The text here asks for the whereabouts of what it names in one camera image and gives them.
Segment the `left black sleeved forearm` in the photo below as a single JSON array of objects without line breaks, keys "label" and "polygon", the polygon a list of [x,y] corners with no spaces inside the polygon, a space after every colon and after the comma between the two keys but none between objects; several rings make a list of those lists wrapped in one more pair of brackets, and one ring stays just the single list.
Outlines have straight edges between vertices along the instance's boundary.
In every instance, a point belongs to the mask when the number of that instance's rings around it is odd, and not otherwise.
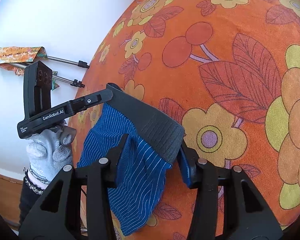
[{"label": "left black sleeved forearm", "polygon": [[43,194],[44,190],[34,185],[27,176],[23,178],[23,186],[20,195],[20,216],[19,224],[22,225],[29,211],[32,209],[35,202]]}]

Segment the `left grey gloved hand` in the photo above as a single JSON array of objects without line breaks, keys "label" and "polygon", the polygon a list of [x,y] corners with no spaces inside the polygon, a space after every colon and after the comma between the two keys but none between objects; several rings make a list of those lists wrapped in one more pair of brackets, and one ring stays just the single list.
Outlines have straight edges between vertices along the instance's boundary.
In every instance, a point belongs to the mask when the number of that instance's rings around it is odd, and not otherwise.
[{"label": "left grey gloved hand", "polygon": [[76,129],[61,124],[30,136],[26,146],[30,179],[37,185],[47,185],[65,165],[72,165],[76,134]]}]

